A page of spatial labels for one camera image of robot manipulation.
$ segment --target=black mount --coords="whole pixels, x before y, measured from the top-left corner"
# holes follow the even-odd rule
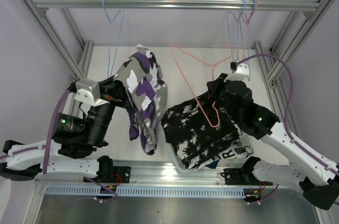
[[[113,160],[108,156],[102,156],[97,159],[99,162],[99,171],[97,172],[97,177],[93,178],[94,181],[98,183],[129,183],[131,168],[124,166],[113,166]]]
[[[260,186],[260,181],[255,178],[252,171],[254,166],[261,159],[251,156],[241,168],[225,168],[222,177],[225,178],[226,185],[255,185]],[[273,183],[264,181],[267,186]]]
[[[330,209],[339,196],[339,177],[335,176],[333,180],[329,179],[327,182],[328,185],[315,186],[309,178],[306,177],[305,180],[299,183],[304,191],[303,196],[305,199],[323,210]]]

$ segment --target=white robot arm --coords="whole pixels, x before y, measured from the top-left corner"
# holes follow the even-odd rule
[[[228,177],[247,184],[267,181],[289,187],[313,205],[328,210],[339,195],[339,173],[336,162],[327,159],[290,132],[279,118],[265,107],[254,103],[252,91],[242,82],[248,66],[231,63],[234,73],[213,94],[224,105],[234,122],[248,135],[272,146],[295,165],[279,166],[250,157],[240,169],[241,176]]]

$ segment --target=red wire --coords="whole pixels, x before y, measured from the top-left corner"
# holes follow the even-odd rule
[[[115,173],[114,176],[116,176],[116,177],[120,180],[120,182],[119,182],[119,180],[118,180],[118,182],[119,182],[118,185],[122,184],[122,178],[121,178],[121,176],[120,176],[118,173]]]

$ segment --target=metal bracket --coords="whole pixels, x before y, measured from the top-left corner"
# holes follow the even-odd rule
[[[46,12],[47,10],[49,10],[49,8],[37,8],[40,16],[45,16],[46,15]]]
[[[306,17],[306,21],[311,21],[315,12],[304,12],[304,16]]]
[[[272,89],[272,90],[276,89],[277,84],[278,84],[278,80],[277,80],[277,79],[271,80],[271,82],[270,82],[270,87],[271,87],[271,89]]]

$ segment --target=metal plate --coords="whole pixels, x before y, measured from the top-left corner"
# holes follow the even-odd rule
[[[225,184],[226,185],[256,185],[260,186],[260,181],[256,181],[248,184],[242,176],[240,168],[225,168]],[[267,186],[273,185],[273,183],[265,182]]]

